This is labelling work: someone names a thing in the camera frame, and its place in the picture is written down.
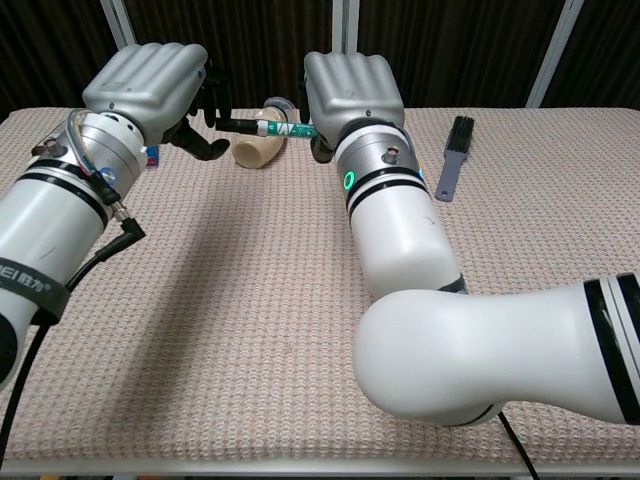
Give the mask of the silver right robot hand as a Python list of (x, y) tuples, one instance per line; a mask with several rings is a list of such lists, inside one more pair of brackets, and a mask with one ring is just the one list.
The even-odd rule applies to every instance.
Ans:
[(383, 56), (311, 51), (303, 66), (300, 119), (317, 132), (310, 143), (316, 162), (330, 162), (341, 140), (357, 127), (404, 125), (404, 103)]

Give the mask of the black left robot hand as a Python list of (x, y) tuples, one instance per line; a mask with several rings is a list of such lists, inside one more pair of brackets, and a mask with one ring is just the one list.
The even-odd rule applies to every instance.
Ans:
[(208, 142), (188, 121), (203, 112), (207, 127), (231, 117), (229, 75), (200, 44), (147, 43), (119, 50), (82, 93), (95, 113), (119, 114), (146, 146), (171, 144), (201, 161), (217, 160), (230, 141)]

